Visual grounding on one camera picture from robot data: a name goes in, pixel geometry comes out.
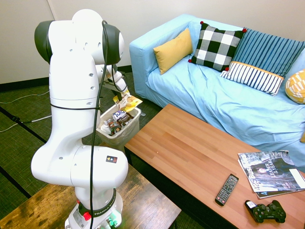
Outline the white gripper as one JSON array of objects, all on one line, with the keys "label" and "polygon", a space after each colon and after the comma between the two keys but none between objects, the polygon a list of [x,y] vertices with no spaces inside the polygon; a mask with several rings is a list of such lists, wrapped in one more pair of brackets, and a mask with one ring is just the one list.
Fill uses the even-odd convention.
[{"label": "white gripper", "polygon": [[118,71],[118,68],[115,64],[111,65],[110,81],[114,88],[117,90],[116,95],[118,98],[121,98],[120,92],[126,92],[128,87],[125,80],[123,79],[122,73]]}]

